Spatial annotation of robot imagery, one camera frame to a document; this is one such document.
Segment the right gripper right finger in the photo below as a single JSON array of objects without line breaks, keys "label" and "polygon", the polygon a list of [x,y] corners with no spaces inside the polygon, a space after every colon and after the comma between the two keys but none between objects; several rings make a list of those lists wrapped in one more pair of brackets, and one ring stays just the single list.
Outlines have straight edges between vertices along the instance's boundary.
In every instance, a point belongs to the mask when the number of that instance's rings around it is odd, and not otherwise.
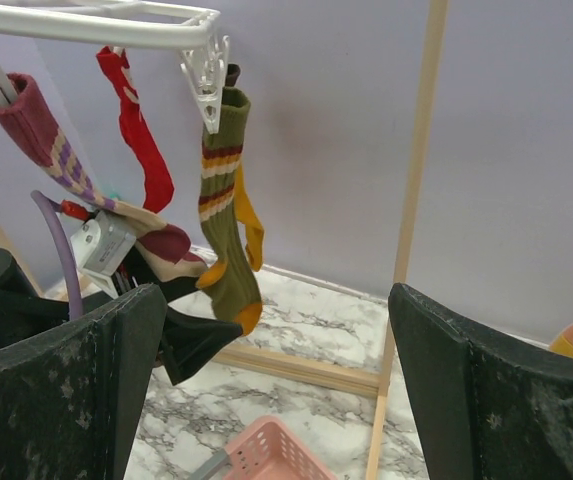
[{"label": "right gripper right finger", "polygon": [[432,479],[573,479],[573,359],[395,284],[390,324]]}]

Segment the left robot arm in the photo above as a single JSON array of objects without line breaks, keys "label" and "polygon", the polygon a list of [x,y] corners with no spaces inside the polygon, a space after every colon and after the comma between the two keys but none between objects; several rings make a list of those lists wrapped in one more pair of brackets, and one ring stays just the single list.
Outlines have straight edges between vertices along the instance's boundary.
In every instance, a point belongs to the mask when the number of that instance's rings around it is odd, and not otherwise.
[{"label": "left robot arm", "polygon": [[[62,325],[69,303],[40,297],[13,255],[0,248],[0,348]],[[242,336],[234,322],[195,317],[168,308],[156,364],[177,385]]]}]

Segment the maroon beige purple-striped sock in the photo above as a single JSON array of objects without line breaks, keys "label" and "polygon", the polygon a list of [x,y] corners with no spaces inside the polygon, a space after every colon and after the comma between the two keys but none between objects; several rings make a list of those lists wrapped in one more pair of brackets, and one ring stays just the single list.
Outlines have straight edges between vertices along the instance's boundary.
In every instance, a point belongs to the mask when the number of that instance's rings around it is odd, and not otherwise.
[{"label": "maroon beige purple-striped sock", "polygon": [[32,76],[9,73],[7,77],[18,97],[11,105],[0,107],[0,125],[31,161],[69,193],[123,220],[160,281],[206,272],[206,262],[190,251],[185,231],[153,212],[111,199],[93,185]]}]

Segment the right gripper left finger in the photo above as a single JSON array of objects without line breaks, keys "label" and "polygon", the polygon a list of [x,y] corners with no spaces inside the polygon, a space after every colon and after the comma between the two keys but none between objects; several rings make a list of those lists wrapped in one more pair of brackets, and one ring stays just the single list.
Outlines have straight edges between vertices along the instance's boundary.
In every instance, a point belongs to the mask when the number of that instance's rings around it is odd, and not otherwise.
[{"label": "right gripper left finger", "polygon": [[0,349],[0,479],[121,479],[167,302],[142,285]]}]

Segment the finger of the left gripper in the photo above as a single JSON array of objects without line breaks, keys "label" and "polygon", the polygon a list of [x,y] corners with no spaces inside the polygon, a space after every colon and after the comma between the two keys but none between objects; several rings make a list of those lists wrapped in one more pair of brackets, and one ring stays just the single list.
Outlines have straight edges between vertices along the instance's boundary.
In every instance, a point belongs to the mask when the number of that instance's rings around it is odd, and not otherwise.
[{"label": "finger of the left gripper", "polygon": [[[130,277],[138,284],[160,287],[165,300],[175,300],[197,291],[198,277],[207,269],[203,259],[193,253],[179,262],[179,275],[160,280],[137,249],[130,252]],[[196,317],[167,309],[157,359],[163,364],[173,385],[193,377],[224,347],[242,335],[237,323]]]}]

